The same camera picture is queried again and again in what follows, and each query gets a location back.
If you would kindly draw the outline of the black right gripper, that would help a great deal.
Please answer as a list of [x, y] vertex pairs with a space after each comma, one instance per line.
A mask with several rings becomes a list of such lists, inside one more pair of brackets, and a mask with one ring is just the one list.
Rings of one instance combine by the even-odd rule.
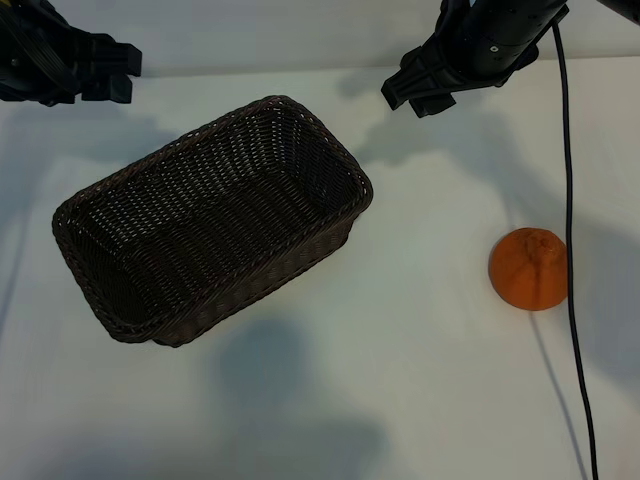
[[[528, 53], [539, 33], [532, 24], [450, 24], [439, 28], [443, 50], [451, 66], [469, 80], [496, 80], [506, 77], [538, 56], [536, 46]], [[391, 109], [408, 102], [418, 118], [438, 115], [456, 104], [450, 93], [440, 91], [434, 70], [425, 65], [421, 48], [407, 52], [400, 69], [386, 79], [381, 93]]]

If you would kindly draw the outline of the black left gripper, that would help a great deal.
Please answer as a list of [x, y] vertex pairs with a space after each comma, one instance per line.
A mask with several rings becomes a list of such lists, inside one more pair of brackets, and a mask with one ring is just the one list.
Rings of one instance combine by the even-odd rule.
[[[45, 106], [83, 101], [130, 103], [142, 52], [107, 34], [1, 19], [1, 100]], [[101, 77], [93, 81], [92, 77]]]

